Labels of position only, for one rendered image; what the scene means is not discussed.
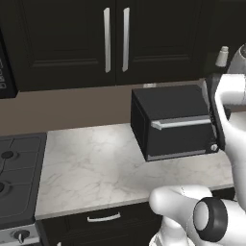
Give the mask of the black narrow cabinet door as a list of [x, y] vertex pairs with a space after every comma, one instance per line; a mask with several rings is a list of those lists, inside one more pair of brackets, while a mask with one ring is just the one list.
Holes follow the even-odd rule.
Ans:
[[[130, 8], [129, 67], [123, 64], [123, 10]], [[116, 81], [120, 85], [196, 80], [204, 53], [206, 0], [116, 0]]]

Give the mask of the black wide cabinet door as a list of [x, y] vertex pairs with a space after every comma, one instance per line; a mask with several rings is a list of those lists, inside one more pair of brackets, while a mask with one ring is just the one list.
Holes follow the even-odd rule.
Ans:
[[[111, 71], [105, 72], [105, 8]], [[0, 30], [21, 91], [113, 86], [116, 0], [0, 0]]]

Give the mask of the white shaker with grey cap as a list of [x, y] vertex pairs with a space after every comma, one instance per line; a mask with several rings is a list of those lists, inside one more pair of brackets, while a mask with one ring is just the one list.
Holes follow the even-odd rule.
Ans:
[[217, 56], [215, 65], [218, 67], [226, 67], [228, 56], [229, 56], [229, 47], [222, 46]]

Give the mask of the black open cabinet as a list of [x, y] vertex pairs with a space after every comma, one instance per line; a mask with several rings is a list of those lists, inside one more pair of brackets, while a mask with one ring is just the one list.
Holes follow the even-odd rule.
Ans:
[[203, 76], [217, 72], [215, 62], [222, 46], [229, 47], [227, 65], [237, 49], [246, 43], [246, 0], [216, 0], [207, 41]]

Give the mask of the black toaster oven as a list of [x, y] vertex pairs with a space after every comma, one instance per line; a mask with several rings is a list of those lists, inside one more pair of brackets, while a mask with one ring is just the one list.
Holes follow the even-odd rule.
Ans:
[[131, 127], [147, 161], [216, 153], [210, 150], [212, 144], [218, 145], [212, 123], [161, 131], [151, 126], [155, 120], [200, 115], [210, 118], [199, 86], [150, 87], [132, 91]]

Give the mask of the black drawer front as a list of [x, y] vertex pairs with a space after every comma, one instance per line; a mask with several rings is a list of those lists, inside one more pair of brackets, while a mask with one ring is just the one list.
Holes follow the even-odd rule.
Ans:
[[[121, 218], [89, 223], [88, 216], [121, 213]], [[147, 202], [50, 217], [39, 221], [45, 246], [149, 246], [159, 230], [161, 216]]]

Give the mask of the dark grey hob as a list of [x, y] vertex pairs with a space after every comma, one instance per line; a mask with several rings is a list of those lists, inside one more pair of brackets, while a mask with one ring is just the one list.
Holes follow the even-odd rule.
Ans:
[[[43, 246], [35, 213], [47, 133], [0, 136], [0, 246]], [[30, 235], [22, 244], [19, 230]]]

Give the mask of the black microwave oven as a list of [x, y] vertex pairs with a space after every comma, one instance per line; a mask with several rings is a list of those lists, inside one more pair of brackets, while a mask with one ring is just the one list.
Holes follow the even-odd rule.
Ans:
[[7, 48], [0, 30], [0, 99], [15, 98], [17, 93]]

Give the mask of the black hob knob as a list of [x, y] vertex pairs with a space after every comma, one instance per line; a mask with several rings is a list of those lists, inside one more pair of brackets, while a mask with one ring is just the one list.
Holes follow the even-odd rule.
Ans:
[[20, 244], [30, 235], [30, 232], [27, 230], [19, 230], [13, 234], [13, 237], [19, 241]]

